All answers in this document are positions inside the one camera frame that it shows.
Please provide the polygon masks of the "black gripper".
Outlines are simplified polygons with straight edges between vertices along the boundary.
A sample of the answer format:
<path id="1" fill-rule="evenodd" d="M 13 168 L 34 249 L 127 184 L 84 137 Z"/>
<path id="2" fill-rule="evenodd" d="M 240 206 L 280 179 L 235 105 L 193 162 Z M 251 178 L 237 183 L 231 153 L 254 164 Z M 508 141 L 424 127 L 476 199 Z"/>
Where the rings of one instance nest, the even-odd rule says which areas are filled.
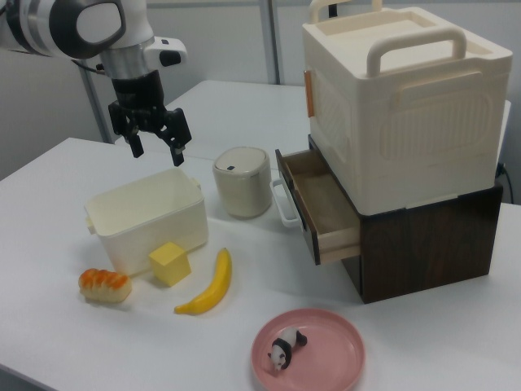
<path id="1" fill-rule="evenodd" d="M 183 110 L 165 109 L 160 73 L 155 70 L 132 79 L 112 79 L 112 86 L 116 92 L 116 101 L 108 106 L 112 129 L 129 144 L 134 158 L 144 153 L 139 130 L 156 131 L 168 145 L 174 166 L 180 166 L 192 136 Z"/>

